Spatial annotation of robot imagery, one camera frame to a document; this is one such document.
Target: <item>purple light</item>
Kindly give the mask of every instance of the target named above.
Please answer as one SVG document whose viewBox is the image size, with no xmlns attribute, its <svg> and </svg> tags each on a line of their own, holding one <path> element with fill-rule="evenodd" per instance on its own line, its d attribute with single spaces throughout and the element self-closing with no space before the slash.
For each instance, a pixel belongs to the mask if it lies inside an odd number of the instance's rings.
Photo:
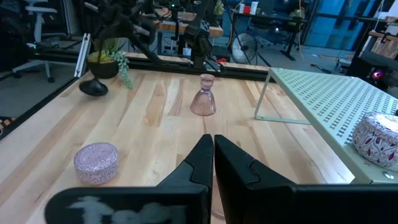
<svg viewBox="0 0 398 224">
<path fill-rule="evenodd" d="M 383 71 L 378 69 L 373 73 L 373 78 L 374 79 L 379 79 L 383 76 Z"/>
</svg>

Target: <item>green succulent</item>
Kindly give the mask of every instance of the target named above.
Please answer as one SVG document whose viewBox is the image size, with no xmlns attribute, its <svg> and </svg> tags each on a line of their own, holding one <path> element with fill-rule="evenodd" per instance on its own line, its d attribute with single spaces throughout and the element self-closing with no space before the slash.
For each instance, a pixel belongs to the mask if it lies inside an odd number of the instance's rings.
<svg viewBox="0 0 398 224">
<path fill-rule="evenodd" d="M 118 62 L 119 73 L 122 77 L 124 84 L 129 89 L 132 89 L 133 83 L 129 78 L 129 60 L 126 57 L 126 54 L 124 52 L 112 52 L 111 57 L 113 58 L 113 60 Z"/>
<path fill-rule="evenodd" d="M 106 50 L 108 52 L 118 52 L 122 49 L 124 44 L 119 46 L 118 38 L 109 38 L 106 40 L 96 39 L 94 40 L 94 49 L 95 51 Z"/>
<path fill-rule="evenodd" d="M 93 52 L 87 56 L 87 61 L 89 62 L 98 62 L 98 55 L 99 52 Z M 99 56 L 99 62 L 100 63 L 107 63 L 107 62 L 113 62 L 113 58 L 109 55 L 108 51 L 102 51 L 101 55 Z"/>
</svg>

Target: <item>wooden table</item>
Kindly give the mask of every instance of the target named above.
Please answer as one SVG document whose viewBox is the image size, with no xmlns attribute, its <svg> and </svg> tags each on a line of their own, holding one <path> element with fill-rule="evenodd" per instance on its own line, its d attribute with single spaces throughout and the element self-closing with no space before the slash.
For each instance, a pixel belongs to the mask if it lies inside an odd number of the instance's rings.
<svg viewBox="0 0 398 224">
<path fill-rule="evenodd" d="M 165 11 L 161 9 L 156 9 L 158 14 L 160 16 L 163 16 L 166 14 Z M 183 20 L 183 21 L 192 21 L 195 18 L 196 14 L 192 12 L 178 12 L 178 18 Z M 186 23 L 180 23 L 178 27 L 178 31 L 180 34 L 183 34 L 185 32 L 185 29 L 187 28 L 188 24 Z M 175 32 L 175 22 L 171 21 L 155 21 L 155 27 L 158 32 Z M 210 36 L 212 37 L 221 37 L 223 35 L 223 28 L 220 26 L 218 27 L 210 27 Z"/>
<path fill-rule="evenodd" d="M 212 89 L 217 112 L 201 117 L 189 109 L 200 89 L 198 76 L 144 70 L 129 74 L 132 90 L 119 77 L 103 80 L 109 92 L 100 98 L 78 89 L 79 82 L 91 78 L 85 75 L 0 141 L 1 223 L 44 223 L 49 198 L 84 186 L 73 157 L 93 142 L 110 142 L 119 151 L 119 174 L 103 186 L 157 185 L 204 133 L 223 134 L 297 183 L 349 183 L 354 178 L 312 126 L 253 118 L 263 82 L 217 78 Z M 303 118 L 273 83 L 262 110 Z"/>
</svg>

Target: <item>pink glass vase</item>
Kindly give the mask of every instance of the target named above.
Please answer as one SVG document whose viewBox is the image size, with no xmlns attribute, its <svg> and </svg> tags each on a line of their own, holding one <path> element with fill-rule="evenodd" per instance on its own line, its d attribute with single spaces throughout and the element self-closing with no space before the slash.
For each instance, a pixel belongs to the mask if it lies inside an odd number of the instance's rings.
<svg viewBox="0 0 398 224">
<path fill-rule="evenodd" d="M 216 102 L 210 91 L 213 86 L 214 76 L 210 74 L 200 75 L 200 90 L 193 98 L 191 111 L 200 116 L 210 116 L 216 112 Z"/>
</svg>

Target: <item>black bowl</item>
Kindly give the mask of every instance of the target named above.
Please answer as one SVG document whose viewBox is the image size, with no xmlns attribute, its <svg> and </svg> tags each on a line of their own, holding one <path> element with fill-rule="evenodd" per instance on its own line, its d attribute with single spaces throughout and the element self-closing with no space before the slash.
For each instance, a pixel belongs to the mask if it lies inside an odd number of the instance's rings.
<svg viewBox="0 0 398 224">
<path fill-rule="evenodd" d="M 118 62 L 87 62 L 87 66 L 96 78 L 113 78 L 119 72 Z"/>
</svg>

